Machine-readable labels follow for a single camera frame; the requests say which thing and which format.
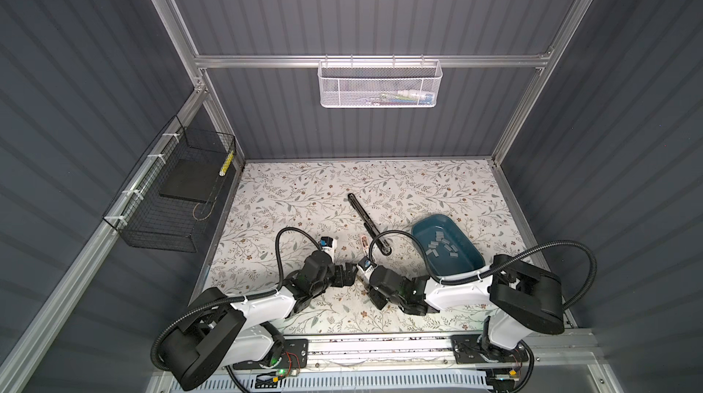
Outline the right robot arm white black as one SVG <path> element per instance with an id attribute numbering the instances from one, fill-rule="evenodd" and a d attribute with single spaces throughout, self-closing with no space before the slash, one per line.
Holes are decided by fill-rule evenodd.
<path id="1" fill-rule="evenodd" d="M 455 353 L 466 362 L 528 360 L 522 341 L 529 334 L 558 336 L 565 331 L 561 281 L 556 274 L 499 254 L 492 264 L 472 275 L 472 282 L 448 285 L 430 276 L 408 279 L 362 258 L 357 269 L 380 310 L 389 303 L 404 314 L 424 316 L 457 306 L 492 304 L 497 307 L 483 323 L 479 336 L 456 338 Z"/>

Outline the teal plastic tray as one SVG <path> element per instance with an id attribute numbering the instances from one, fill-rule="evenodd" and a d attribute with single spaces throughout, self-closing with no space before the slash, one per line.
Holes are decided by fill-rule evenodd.
<path id="1" fill-rule="evenodd" d="M 425 217 L 411 234 L 421 245 L 417 250 L 427 259 L 428 270 L 439 278 L 462 279 L 486 266 L 479 250 L 448 216 Z"/>

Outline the black stapler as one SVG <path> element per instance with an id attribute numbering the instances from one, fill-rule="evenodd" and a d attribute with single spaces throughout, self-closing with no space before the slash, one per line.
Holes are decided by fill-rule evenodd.
<path id="1" fill-rule="evenodd" d="M 377 228 L 375 222 L 371 219 L 369 214 L 366 212 L 364 207 L 361 205 L 355 194 L 349 193 L 347 195 L 347 199 L 351 205 L 351 207 L 356 211 L 356 213 L 359 215 L 360 219 L 362 219 L 362 222 L 364 223 L 364 227 L 369 233 L 369 235 L 374 239 L 377 235 L 381 233 L 379 228 Z M 390 244 L 385 241 L 384 239 L 379 239 L 376 243 L 377 248 L 380 250 L 380 252 L 384 256 L 390 256 L 392 253 L 392 248 Z"/>

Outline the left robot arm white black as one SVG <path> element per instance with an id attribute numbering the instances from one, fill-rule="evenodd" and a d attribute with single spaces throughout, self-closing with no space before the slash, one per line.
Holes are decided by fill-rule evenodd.
<path id="1" fill-rule="evenodd" d="M 212 287 L 156 338 L 151 362 L 190 391 L 222 367 L 277 358 L 285 339 L 272 323 L 299 314 L 331 287 L 354 285 L 356 276 L 355 264 L 334 263 L 324 248 L 313 251 L 278 289 L 230 297 Z"/>

